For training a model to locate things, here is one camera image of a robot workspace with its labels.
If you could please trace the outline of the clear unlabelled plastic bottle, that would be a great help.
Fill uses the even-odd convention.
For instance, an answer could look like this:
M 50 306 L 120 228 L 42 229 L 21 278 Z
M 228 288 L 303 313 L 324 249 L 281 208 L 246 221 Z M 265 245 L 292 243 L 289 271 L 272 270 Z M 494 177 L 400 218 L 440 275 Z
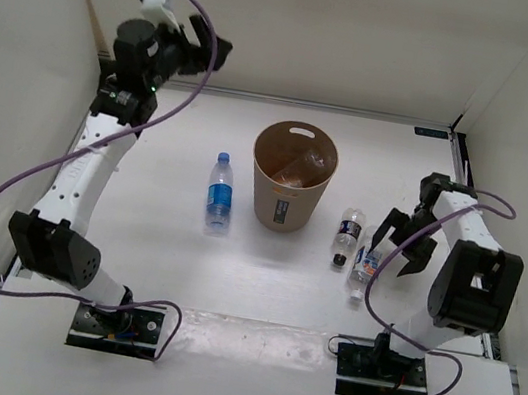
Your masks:
M 325 174 L 326 161 L 316 150 L 307 150 L 272 175 L 272 180 L 283 186 L 305 188 L 315 185 Z

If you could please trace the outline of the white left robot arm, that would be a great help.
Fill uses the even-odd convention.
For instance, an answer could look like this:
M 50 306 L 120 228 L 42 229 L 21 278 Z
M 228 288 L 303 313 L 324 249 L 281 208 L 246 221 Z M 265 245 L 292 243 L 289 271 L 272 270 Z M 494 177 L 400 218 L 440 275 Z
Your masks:
M 75 159 L 65 162 L 51 188 L 29 213 L 8 223 L 18 256 L 28 270 L 63 284 L 85 299 L 92 317 L 110 334 L 130 328 L 133 297 L 101 268 L 101 253 L 86 234 L 90 217 L 117 164 L 133 147 L 157 107 L 156 90 L 171 76 L 219 70 L 232 50 L 212 41 L 204 19 L 192 15 L 192 44 L 184 29 L 146 19 L 121 23 L 115 60 L 102 67 Z

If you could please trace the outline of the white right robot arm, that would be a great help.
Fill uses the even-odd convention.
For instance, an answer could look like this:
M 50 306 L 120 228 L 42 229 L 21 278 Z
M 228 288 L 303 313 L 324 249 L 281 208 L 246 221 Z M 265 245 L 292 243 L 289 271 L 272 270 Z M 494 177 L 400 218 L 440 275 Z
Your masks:
M 444 234 L 449 252 L 426 305 L 401 324 L 386 324 L 376 337 L 367 364 L 382 380 L 450 340 L 499 332 L 524 271 L 522 258 L 504 250 L 489 232 L 482 217 L 488 206 L 478 201 L 476 190 L 436 172 L 421 180 L 419 190 L 414 212 L 391 210 L 371 244 L 390 240 L 406 259 L 403 276 L 426 268 L 437 245 L 434 233 Z

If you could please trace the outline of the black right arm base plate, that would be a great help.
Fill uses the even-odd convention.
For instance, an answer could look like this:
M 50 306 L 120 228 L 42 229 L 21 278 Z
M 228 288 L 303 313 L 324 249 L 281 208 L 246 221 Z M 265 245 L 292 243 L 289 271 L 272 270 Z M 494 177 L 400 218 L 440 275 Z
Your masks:
M 338 334 L 327 347 L 337 362 L 335 395 L 429 395 L 423 359 L 376 356 L 372 342 Z

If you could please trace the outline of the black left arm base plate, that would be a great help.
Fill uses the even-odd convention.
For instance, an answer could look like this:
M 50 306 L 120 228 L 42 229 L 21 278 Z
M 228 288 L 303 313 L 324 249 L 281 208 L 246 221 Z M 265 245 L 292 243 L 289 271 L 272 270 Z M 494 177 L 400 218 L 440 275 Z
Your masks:
M 165 307 L 158 305 L 109 313 L 79 304 L 65 344 L 148 360 L 156 355 L 166 314 Z

